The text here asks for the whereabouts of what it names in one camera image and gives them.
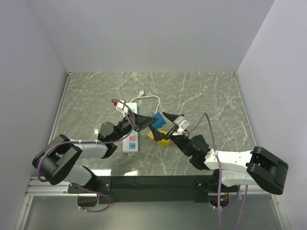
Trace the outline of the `blue cube socket adapter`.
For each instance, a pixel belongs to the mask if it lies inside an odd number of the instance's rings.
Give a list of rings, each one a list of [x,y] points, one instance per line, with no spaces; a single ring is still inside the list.
[[[160,112],[157,112],[156,114],[152,115],[151,118],[154,118],[154,122],[151,123],[149,127],[152,127],[154,129],[160,129],[166,124],[166,121]]]

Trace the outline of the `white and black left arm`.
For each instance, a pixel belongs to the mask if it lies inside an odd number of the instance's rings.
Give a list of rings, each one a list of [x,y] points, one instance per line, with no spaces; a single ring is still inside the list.
[[[95,140],[72,140],[63,134],[58,135],[33,159],[36,176],[39,181],[51,185],[70,182],[89,193],[99,185],[99,180],[89,168],[77,166],[77,160],[106,159],[117,149],[115,143],[128,137],[132,131],[144,130],[155,121],[155,117],[128,112],[117,125],[104,122]]]

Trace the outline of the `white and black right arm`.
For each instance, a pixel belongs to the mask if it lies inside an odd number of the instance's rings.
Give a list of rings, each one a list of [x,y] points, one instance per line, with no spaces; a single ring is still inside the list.
[[[283,194],[289,165],[270,151],[259,146],[240,152],[215,150],[202,135],[188,137],[189,123],[184,115],[164,116],[174,126],[164,134],[150,125],[154,140],[169,139],[196,169],[217,171],[218,175],[210,180],[215,191],[234,185],[258,185],[268,193]]]

